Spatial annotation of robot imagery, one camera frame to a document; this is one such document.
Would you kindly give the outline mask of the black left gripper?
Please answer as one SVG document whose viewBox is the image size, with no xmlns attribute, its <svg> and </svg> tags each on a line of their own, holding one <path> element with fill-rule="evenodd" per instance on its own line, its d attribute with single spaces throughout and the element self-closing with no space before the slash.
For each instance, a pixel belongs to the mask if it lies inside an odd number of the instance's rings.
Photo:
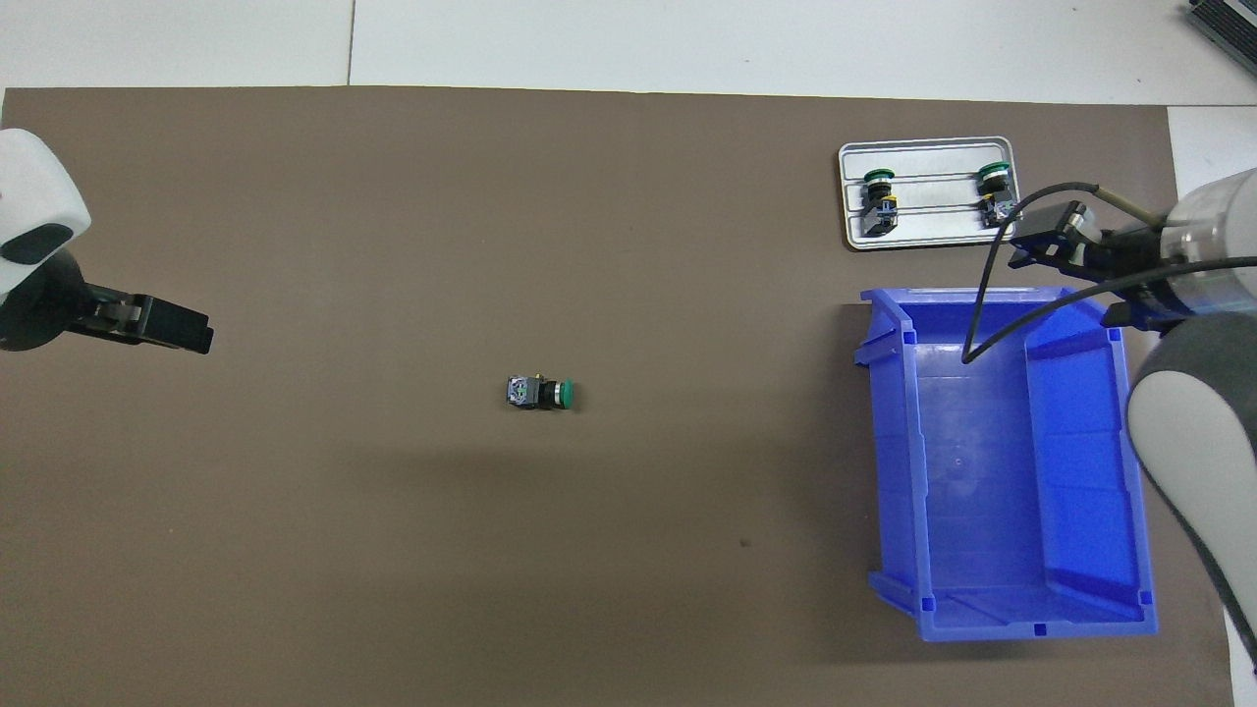
<svg viewBox="0 0 1257 707">
<path fill-rule="evenodd" d="M 1 348 L 31 351 L 67 332 L 192 353 L 210 353 L 214 341 L 206 315 L 150 294 L 137 294 L 134 303 L 132 294 L 91 286 L 75 257 L 62 250 L 5 296 Z"/>
</svg>

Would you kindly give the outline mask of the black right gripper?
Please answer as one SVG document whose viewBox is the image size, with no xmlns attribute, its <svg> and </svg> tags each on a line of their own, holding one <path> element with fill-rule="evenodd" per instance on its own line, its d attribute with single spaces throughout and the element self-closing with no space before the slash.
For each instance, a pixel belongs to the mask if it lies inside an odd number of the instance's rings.
<svg viewBox="0 0 1257 707">
<path fill-rule="evenodd" d="M 1166 267 L 1160 230 L 1143 224 L 1125 230 L 1087 225 L 1089 206 L 1079 200 L 1024 214 L 1011 238 L 1009 268 L 1080 265 L 1084 269 L 1080 278 L 1100 287 Z M 1105 309 L 1101 323 L 1107 328 L 1161 331 L 1158 309 L 1140 301 L 1115 301 Z"/>
</svg>

